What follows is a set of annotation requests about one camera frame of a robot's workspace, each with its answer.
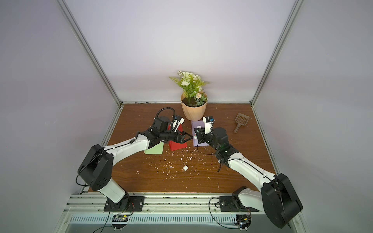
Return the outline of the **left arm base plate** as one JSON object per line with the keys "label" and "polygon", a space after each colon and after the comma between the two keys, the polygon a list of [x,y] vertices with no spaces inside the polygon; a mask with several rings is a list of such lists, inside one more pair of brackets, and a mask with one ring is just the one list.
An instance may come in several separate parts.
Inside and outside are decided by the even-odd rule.
{"label": "left arm base plate", "polygon": [[124,196],[118,203],[115,203],[106,198],[104,212],[141,212],[144,200],[144,196]]}

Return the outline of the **artificial flower plant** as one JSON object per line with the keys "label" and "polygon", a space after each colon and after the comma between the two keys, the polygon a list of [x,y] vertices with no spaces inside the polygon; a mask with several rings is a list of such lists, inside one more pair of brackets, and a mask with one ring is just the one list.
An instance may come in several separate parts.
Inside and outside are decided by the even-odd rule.
{"label": "artificial flower plant", "polygon": [[202,80],[201,76],[188,71],[178,71],[178,77],[169,77],[183,89],[182,103],[189,107],[200,107],[207,103],[208,97],[204,87],[210,82]]}

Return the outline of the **beige flower pot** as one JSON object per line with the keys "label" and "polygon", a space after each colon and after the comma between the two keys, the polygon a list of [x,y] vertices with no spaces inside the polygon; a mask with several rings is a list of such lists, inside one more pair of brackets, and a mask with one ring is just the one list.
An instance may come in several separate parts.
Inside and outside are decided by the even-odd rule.
{"label": "beige flower pot", "polygon": [[190,107],[184,104],[183,100],[185,98],[185,94],[183,93],[181,95],[181,106],[186,119],[190,121],[199,121],[200,119],[202,119],[206,111],[207,102],[199,107]]}

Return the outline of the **red envelope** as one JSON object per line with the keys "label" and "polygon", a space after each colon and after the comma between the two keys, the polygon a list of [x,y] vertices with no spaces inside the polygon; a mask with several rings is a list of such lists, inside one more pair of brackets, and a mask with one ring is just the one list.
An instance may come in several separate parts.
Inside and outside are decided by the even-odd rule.
{"label": "red envelope", "polygon": [[187,148],[187,143],[176,143],[174,141],[169,142],[169,148],[171,151],[181,150]]}

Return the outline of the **purple envelope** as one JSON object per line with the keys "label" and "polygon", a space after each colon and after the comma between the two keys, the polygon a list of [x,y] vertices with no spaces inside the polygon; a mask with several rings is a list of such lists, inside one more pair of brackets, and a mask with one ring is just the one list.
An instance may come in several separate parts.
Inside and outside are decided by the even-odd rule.
{"label": "purple envelope", "polygon": [[192,126],[192,141],[193,141],[193,146],[194,147],[206,147],[208,146],[207,143],[199,143],[198,139],[197,139],[197,136],[196,136],[196,132],[194,131],[194,129],[198,128],[198,129],[201,129],[201,128],[205,128],[205,124],[202,120],[200,121],[192,121],[191,122],[191,126]]}

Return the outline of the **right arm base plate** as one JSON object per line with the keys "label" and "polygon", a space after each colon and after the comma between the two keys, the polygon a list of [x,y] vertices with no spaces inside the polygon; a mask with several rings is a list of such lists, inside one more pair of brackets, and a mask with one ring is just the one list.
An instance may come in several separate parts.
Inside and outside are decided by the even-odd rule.
{"label": "right arm base plate", "polygon": [[255,208],[243,206],[238,198],[233,196],[220,196],[216,206],[219,207],[222,212],[248,212],[249,210],[259,212],[259,210]]}

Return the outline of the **brown plastic scoop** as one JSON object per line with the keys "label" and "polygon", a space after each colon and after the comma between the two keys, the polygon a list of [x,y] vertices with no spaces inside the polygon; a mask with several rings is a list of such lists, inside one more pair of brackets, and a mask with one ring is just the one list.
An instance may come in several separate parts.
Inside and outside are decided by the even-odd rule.
{"label": "brown plastic scoop", "polygon": [[234,130],[234,133],[237,133],[241,126],[247,125],[249,119],[250,119],[250,117],[248,115],[245,115],[243,113],[238,113],[236,118],[235,118],[235,122],[236,122],[237,126]]}

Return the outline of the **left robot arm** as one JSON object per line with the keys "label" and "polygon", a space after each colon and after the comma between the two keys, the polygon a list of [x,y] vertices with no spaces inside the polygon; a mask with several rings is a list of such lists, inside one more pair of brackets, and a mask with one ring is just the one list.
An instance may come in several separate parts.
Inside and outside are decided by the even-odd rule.
{"label": "left robot arm", "polygon": [[93,191],[106,196],[108,204],[121,204],[122,209],[125,208],[129,205],[129,194],[112,178],[113,167],[129,156],[151,149],[161,142],[188,142],[185,136],[191,135],[178,130],[184,121],[181,116],[174,116],[172,120],[157,116],[149,129],[138,132],[131,139],[111,146],[92,146],[79,166],[77,176]]}

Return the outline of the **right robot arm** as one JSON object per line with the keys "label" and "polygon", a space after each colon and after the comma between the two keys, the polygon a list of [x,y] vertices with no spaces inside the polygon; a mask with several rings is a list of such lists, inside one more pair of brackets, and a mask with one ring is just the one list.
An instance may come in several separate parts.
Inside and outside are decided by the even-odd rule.
{"label": "right robot arm", "polygon": [[266,214],[278,228],[284,228],[303,209],[303,205],[290,181],[284,174],[273,174],[248,160],[234,148],[224,128],[206,132],[195,128],[198,142],[215,149],[215,157],[221,167],[238,172],[256,187],[256,191],[243,186],[233,192],[230,204],[238,211],[251,207]]}

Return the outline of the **green envelope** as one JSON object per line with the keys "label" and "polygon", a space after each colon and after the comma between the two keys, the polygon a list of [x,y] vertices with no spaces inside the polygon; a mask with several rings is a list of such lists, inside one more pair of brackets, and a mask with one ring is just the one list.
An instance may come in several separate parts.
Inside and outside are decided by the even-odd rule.
{"label": "green envelope", "polygon": [[145,154],[162,154],[164,149],[164,143],[160,142],[157,145],[153,146],[150,149],[144,151]]}

